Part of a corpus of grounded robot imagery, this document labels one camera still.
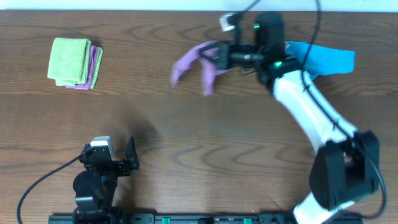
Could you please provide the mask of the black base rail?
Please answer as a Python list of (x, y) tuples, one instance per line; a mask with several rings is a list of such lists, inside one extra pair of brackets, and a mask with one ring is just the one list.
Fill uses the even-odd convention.
[(79, 214), (51, 215), (49, 224), (297, 224), (289, 213), (260, 213), (258, 215), (154, 215), (152, 213), (109, 214), (84, 217)]

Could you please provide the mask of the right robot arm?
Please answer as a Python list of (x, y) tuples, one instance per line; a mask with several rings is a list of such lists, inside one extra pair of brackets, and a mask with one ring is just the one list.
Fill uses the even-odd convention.
[(199, 50), (200, 57), (220, 70), (252, 69), (258, 80), (295, 118), (307, 135), (316, 157), (310, 172), (310, 194), (298, 204), (292, 218), (296, 223), (330, 223), (341, 216), (364, 219), (350, 206), (369, 195), (386, 194), (379, 170), (379, 141), (370, 131), (359, 132), (344, 119), (312, 82), (305, 70), (306, 59), (295, 56), (284, 41), (284, 22), (277, 12), (258, 15), (255, 41), (241, 43), (242, 12), (220, 17), (229, 41)]

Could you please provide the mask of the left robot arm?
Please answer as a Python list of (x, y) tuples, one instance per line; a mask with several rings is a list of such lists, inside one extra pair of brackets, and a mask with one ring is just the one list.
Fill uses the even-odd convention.
[(113, 207), (118, 178), (131, 175), (139, 169), (134, 138), (127, 142), (126, 158), (112, 159), (113, 145), (109, 136), (95, 137), (85, 144), (79, 161), (85, 170), (73, 181), (77, 208), (72, 215), (73, 223), (128, 223), (128, 216)]

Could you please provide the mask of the purple microfiber cloth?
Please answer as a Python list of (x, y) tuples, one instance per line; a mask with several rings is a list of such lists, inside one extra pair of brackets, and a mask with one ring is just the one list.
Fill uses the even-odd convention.
[(202, 67), (201, 84), (203, 96), (210, 96), (213, 94), (216, 77), (230, 71), (217, 69), (209, 60), (199, 55), (199, 50), (201, 48), (207, 47), (215, 42), (215, 40), (211, 40), (196, 45), (174, 63), (170, 73), (170, 83), (173, 87), (177, 86), (179, 79), (192, 69), (194, 62), (198, 60)]

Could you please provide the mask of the folded purple cloth in stack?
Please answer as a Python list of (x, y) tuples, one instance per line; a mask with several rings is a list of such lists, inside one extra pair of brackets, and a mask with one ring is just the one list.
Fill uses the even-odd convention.
[(88, 77), (85, 84), (79, 84), (76, 86), (67, 85), (65, 88), (69, 89), (76, 89), (76, 90), (89, 90), (90, 85), (93, 79), (93, 73), (95, 70), (96, 58), (97, 58), (97, 51), (98, 48), (94, 45), (90, 46), (90, 57), (89, 57), (89, 70), (88, 70)]

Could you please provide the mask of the folded green cloth top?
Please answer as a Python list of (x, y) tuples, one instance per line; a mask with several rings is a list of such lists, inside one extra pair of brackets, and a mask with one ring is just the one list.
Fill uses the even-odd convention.
[(85, 84), (91, 41), (57, 37), (52, 45), (47, 77), (57, 86)]

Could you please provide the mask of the blue microfiber cloth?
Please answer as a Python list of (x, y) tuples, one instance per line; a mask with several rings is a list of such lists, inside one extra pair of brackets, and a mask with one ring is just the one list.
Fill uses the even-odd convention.
[[(307, 42), (285, 41), (285, 52), (301, 63), (309, 47), (310, 44)], [(351, 73), (354, 71), (355, 56), (354, 51), (312, 45), (304, 68), (311, 79), (318, 76)]]

